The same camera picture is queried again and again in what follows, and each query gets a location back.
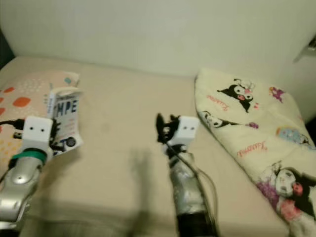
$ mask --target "orange polka dot pillow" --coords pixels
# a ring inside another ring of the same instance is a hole
[[[29,115],[46,117],[51,89],[77,86],[78,81],[78,74],[61,71],[36,72],[10,79],[0,88],[0,121]],[[21,140],[12,137],[14,131],[10,125],[0,126],[0,177],[21,146]]]

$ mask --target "cartoon print pillowcase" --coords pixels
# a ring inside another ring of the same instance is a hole
[[[292,96],[273,85],[205,69],[195,97],[205,126],[293,236],[316,236],[316,148]]]

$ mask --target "wire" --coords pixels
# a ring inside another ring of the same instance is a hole
[[[209,182],[210,187],[211,187],[211,191],[213,194],[213,198],[214,198],[214,202],[213,202],[213,208],[214,208],[214,216],[215,216],[215,220],[218,220],[218,195],[217,195],[217,191],[216,191],[216,187],[214,184],[214,181],[212,180],[212,178],[205,173],[203,170],[198,169],[198,172],[201,173],[202,175],[204,175],[204,177],[206,178],[206,180]]]
[[[197,179],[197,185],[198,185],[198,188],[199,188],[200,191],[201,191],[202,199],[203,199],[203,201],[204,201],[204,204],[205,204],[206,210],[207,210],[207,212],[208,212],[208,216],[209,216],[209,218],[210,218],[210,221],[211,221],[212,224],[213,224],[213,227],[214,227],[214,229],[215,229],[215,232],[217,233],[218,236],[220,236],[220,234],[219,234],[219,229],[218,229],[218,226],[217,226],[217,201],[218,201],[218,199],[217,199],[217,192],[216,192],[216,188],[215,188],[215,185],[214,185],[213,180],[212,180],[204,171],[202,171],[201,169],[196,170],[190,163],[188,163],[182,156],[180,156],[180,155],[168,144],[168,142],[164,142],[164,144],[167,145],[167,147],[175,154],[175,156],[176,156],[181,162],[183,162],[183,163],[191,170],[191,172],[194,174],[194,176],[196,177],[196,179]],[[211,186],[214,188],[214,189],[212,189],[212,190],[213,190],[213,193],[215,193],[215,196],[214,196],[214,204],[216,205],[216,206],[214,207],[214,209],[215,209],[215,217],[213,217],[213,216],[211,215],[211,213],[212,213],[212,212],[211,212],[211,208],[210,208],[210,206],[209,206],[209,202],[208,202],[208,199],[207,199],[207,196],[206,196],[206,192],[205,192],[205,189],[204,189],[204,187],[203,187],[203,185],[202,185],[202,182],[201,182],[201,180],[200,180],[200,178],[199,178],[199,176],[198,176],[198,173],[203,174],[203,175],[208,179],[208,181],[211,183]]]
[[[0,125],[4,125],[4,124],[10,124],[10,125],[14,125],[14,120],[7,120],[7,121],[2,121],[0,122]]]

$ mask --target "fabric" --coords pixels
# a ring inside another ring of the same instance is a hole
[[[30,215],[55,221],[91,221],[94,216],[102,221],[102,211],[107,221],[115,221],[109,213],[130,218],[148,236],[177,236],[167,157],[156,142],[155,119],[158,112],[165,118],[197,115],[194,78],[17,57],[0,71],[0,83],[45,70],[80,74],[79,132],[84,144],[46,164],[33,198],[41,204],[32,205]],[[216,185],[222,236],[287,236],[286,224],[205,127],[199,126],[189,151]],[[207,182],[204,185],[212,197]],[[79,212],[84,207],[90,215]],[[149,213],[150,225],[144,218],[138,221],[142,211]]]
[[[204,69],[195,97],[204,124],[291,233],[316,236],[316,148],[291,95],[273,85]]]
[[[78,81],[78,74],[63,71],[35,72],[10,79],[0,90],[0,121],[29,115],[46,117],[51,89],[76,86]],[[21,146],[21,140],[12,137],[15,131],[10,125],[0,126],[0,177]]]

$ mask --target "white wall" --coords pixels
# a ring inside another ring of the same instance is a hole
[[[201,67],[271,81],[316,114],[315,0],[0,0],[17,55],[55,56],[163,74]]]

